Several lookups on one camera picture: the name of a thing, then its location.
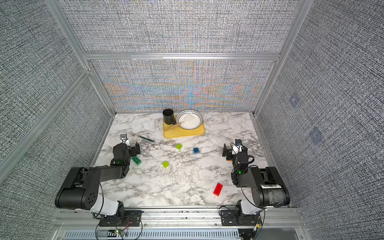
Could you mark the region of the dark green lego brick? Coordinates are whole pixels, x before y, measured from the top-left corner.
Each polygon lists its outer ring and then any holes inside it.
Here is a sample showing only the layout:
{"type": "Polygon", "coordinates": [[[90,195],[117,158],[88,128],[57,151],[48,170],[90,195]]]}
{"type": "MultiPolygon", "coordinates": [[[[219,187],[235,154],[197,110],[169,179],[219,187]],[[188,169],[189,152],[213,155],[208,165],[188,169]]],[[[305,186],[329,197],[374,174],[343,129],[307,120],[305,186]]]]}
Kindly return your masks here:
{"type": "Polygon", "coordinates": [[[137,165],[139,166],[142,161],[137,157],[137,156],[134,156],[134,157],[131,157],[132,161],[137,165]]]}

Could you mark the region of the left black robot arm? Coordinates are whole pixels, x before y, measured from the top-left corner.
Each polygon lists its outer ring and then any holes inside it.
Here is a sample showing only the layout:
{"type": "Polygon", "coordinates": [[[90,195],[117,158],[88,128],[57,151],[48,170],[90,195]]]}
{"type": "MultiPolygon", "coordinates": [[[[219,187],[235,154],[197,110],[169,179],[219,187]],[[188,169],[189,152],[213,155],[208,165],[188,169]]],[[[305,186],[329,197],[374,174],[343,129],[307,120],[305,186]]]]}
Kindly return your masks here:
{"type": "Polygon", "coordinates": [[[130,170],[131,158],[141,153],[139,143],[128,146],[119,143],[113,147],[114,157],[108,166],[73,167],[67,174],[55,198],[55,206],[67,210],[87,210],[97,216],[123,218],[124,204],[107,199],[102,182],[123,179],[130,170]]]}

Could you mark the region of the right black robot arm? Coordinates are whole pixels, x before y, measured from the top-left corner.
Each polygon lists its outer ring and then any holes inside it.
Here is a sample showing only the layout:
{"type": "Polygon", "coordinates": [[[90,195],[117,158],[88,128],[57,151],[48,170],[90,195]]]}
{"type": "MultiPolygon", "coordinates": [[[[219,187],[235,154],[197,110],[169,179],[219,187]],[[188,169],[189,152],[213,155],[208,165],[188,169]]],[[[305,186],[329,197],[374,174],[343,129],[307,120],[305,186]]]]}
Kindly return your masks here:
{"type": "Polygon", "coordinates": [[[267,207],[280,208],[290,204],[290,194],[277,168],[255,165],[255,158],[248,154],[241,140],[236,139],[230,147],[224,145],[222,156],[232,162],[233,184],[243,194],[245,188],[251,190],[251,197],[244,195],[244,199],[236,204],[238,215],[256,215],[267,207]]]}

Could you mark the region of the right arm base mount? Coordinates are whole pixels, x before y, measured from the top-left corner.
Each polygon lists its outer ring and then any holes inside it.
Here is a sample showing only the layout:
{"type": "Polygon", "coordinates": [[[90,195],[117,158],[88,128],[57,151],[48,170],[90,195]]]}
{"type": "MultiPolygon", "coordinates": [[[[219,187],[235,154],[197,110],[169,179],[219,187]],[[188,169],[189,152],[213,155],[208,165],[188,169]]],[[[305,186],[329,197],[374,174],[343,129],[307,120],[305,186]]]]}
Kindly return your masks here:
{"type": "Polygon", "coordinates": [[[222,226],[255,226],[261,222],[260,215],[243,215],[235,210],[220,209],[222,226]]]}

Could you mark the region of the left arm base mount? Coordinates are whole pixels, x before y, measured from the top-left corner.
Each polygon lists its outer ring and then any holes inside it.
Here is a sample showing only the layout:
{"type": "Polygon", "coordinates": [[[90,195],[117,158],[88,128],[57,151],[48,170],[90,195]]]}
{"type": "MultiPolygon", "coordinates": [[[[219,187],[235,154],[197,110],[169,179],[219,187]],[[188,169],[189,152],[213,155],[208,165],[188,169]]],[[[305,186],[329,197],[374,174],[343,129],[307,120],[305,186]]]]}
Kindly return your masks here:
{"type": "Polygon", "coordinates": [[[122,217],[119,216],[106,216],[101,217],[100,227],[138,227],[141,222],[142,211],[140,210],[126,210],[122,217]]]}

